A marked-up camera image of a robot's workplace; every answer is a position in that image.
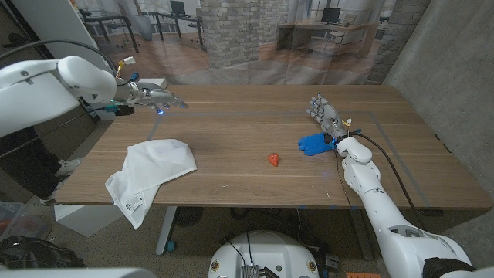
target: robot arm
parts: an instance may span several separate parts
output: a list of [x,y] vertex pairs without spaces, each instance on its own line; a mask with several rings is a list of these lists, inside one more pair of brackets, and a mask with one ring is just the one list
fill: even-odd
[[337,143],[338,154],[345,157],[345,182],[364,203],[391,277],[422,278],[432,263],[444,267],[459,264],[461,271],[448,272],[447,277],[466,277],[473,268],[463,249],[446,236],[426,232],[408,222],[384,190],[372,152],[344,131],[338,113],[326,99],[319,95],[310,105],[313,110],[307,112]]
[[83,58],[24,61],[0,69],[0,137],[89,103],[141,104],[156,110],[187,104],[152,83],[126,83]]

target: white box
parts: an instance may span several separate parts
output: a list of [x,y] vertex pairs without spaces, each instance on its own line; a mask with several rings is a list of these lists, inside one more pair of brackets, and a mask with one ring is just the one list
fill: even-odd
[[56,205],[55,221],[90,237],[124,216],[115,205]]

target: label tag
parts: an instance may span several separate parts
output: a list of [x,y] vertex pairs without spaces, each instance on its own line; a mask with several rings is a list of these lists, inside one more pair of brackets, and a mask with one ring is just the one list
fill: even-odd
[[142,205],[142,203],[143,203],[143,201],[142,201],[142,194],[141,193],[137,193],[137,194],[130,196],[124,202],[125,208],[127,209],[128,212],[130,212],[130,214],[134,213],[134,211],[137,209],[137,207],[139,205]]

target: shoe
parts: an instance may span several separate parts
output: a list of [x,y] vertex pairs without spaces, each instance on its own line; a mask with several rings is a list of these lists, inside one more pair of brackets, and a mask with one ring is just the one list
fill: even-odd
[[62,188],[63,186],[63,181],[60,181],[59,184],[56,185],[55,189],[53,190],[52,194],[50,196],[40,199],[39,202],[41,205],[45,206],[54,206],[54,205],[59,205],[60,203],[55,200],[56,193]]
[[79,166],[80,161],[81,161],[80,158],[73,159],[71,161],[64,161],[64,160],[59,161],[62,167],[60,167],[60,169],[55,173],[55,176],[60,177],[60,176],[71,175],[72,172],[76,170],[77,166]]

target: table leg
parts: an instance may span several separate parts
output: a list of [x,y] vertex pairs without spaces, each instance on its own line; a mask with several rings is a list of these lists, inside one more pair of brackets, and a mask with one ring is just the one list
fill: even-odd
[[180,26],[178,26],[178,19],[175,19],[175,24],[177,26],[178,37],[181,39],[182,38],[182,34],[180,33]]
[[157,29],[160,31],[161,40],[163,40],[163,31],[161,31],[160,16],[159,15],[155,15],[155,16],[156,16]]
[[171,225],[175,217],[177,207],[169,206],[164,214],[163,225],[161,226],[160,238],[157,241],[156,255],[161,256],[166,253],[167,241],[170,236]]
[[105,26],[103,25],[103,21],[101,20],[98,20],[98,23],[100,24],[100,28],[101,28],[101,32],[103,33],[103,35],[105,36],[105,40],[107,42],[110,41],[110,39],[108,39],[108,34],[107,34],[107,31],[105,30]]
[[199,45],[201,46],[202,51],[207,51],[204,45],[202,44],[201,23],[198,22],[197,26],[198,26],[198,34],[199,34]]
[[139,49],[137,48],[137,44],[136,44],[136,39],[134,38],[134,34],[132,33],[132,29],[130,28],[130,21],[129,19],[123,19],[123,20],[125,21],[125,25],[127,25],[127,28],[129,29],[129,35],[130,35],[130,39],[132,39],[132,45],[134,46],[136,53],[139,53]]
[[360,249],[362,251],[362,257],[366,261],[371,261],[374,259],[374,254],[372,253],[371,241],[369,240],[369,235],[367,234],[367,229],[365,228],[362,211],[360,209],[351,209],[350,216],[352,223],[354,224]]

